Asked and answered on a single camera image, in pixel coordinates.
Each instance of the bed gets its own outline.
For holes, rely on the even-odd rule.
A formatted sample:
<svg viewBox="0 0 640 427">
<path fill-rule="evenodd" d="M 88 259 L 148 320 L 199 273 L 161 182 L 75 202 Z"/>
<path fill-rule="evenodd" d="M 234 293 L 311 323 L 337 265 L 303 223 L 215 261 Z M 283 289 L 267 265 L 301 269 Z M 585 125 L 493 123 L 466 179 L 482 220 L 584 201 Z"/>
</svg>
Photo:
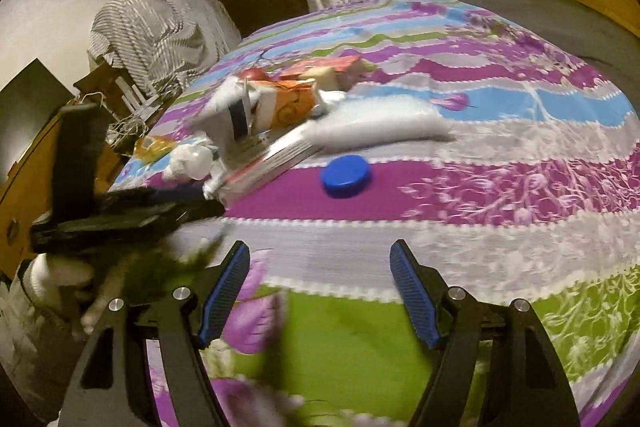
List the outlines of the bed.
<svg viewBox="0 0 640 427">
<path fill-rule="evenodd" d="M 640 358 L 640 122 L 607 75 L 615 82 L 626 75 L 632 84 L 638 70 L 607 50 L 598 53 L 597 45 L 581 49 L 590 39 L 555 31 L 561 20 L 545 25 L 527 13 L 569 3 L 567 23 L 577 18 L 603 34 L 626 30 L 590 10 L 578 15 L 583 7 L 567 0 L 522 0 L 528 4 L 520 12 L 517 0 L 464 1 L 476 6 L 366 0 L 269 26 L 196 81 L 152 130 L 186 139 L 188 118 L 226 74 L 258 58 L 276 73 L 307 55 L 360 54 L 376 69 L 350 97 L 410 94 L 454 122 L 453 142 L 361 151 L 373 182 L 355 198 L 324 194 L 319 171 L 330 157 L 319 154 L 222 219 L 175 235 L 176 248 L 187 251 L 228 227 L 227 247 L 242 239 L 252 250 L 242 298 L 223 338 L 203 354 L 232 425 L 293 425 L 292 417 L 308 426 L 318 419 L 332 426 L 409 420 L 433 358 L 388 269 L 398 238 L 477 299 L 532 302 L 583 426 L 596 425 L 633 371 Z M 478 6 L 505 10 L 556 42 Z M 621 54 L 638 60 L 636 41 L 618 42 Z M 130 161 L 114 188 L 157 185 L 167 161 Z M 173 427 L 155 344 L 149 357 L 159 412 Z M 486 371 L 479 360 L 465 414 L 470 425 Z"/>
</svg>

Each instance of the blue lid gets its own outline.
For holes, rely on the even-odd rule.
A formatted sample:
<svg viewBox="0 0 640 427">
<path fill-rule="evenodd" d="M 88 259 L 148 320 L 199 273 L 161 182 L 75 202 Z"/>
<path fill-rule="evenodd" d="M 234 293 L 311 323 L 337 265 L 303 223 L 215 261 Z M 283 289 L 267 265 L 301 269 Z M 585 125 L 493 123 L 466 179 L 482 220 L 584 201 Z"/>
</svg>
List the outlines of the blue lid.
<svg viewBox="0 0 640 427">
<path fill-rule="evenodd" d="M 371 167 L 362 156 L 340 156 L 322 169 L 321 179 L 332 198 L 351 198 L 369 185 Z"/>
</svg>

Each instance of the floral bedsheet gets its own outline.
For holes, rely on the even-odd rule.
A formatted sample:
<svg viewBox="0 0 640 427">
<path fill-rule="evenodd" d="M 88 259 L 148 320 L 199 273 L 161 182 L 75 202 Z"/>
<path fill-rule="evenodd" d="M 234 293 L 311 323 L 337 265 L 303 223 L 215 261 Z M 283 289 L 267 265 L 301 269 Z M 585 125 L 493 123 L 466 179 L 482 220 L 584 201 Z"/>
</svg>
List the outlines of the floral bedsheet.
<svg viewBox="0 0 640 427">
<path fill-rule="evenodd" d="M 223 336 L 204 352 L 235 426 L 404 425 L 433 360 L 418 344 L 388 269 L 403 238 L 418 261 L 477 299 L 529 299 L 564 365 L 583 426 L 595 425 L 640 358 L 640 122 L 582 60 L 457 0 L 367 0 L 265 28 L 185 92 L 152 134 L 188 138 L 211 86 L 256 60 L 273 73 L 301 57 L 375 64 L 348 96 L 405 93 L 454 121 L 455 141 L 360 153 L 370 187 L 324 194 L 317 155 L 184 227 L 191 248 L 228 226 L 252 250 Z M 159 184 L 167 158 L 132 160 L 115 187 Z M 177 425 L 158 347 L 162 420 Z M 478 411 L 476 387 L 465 422 Z"/>
</svg>

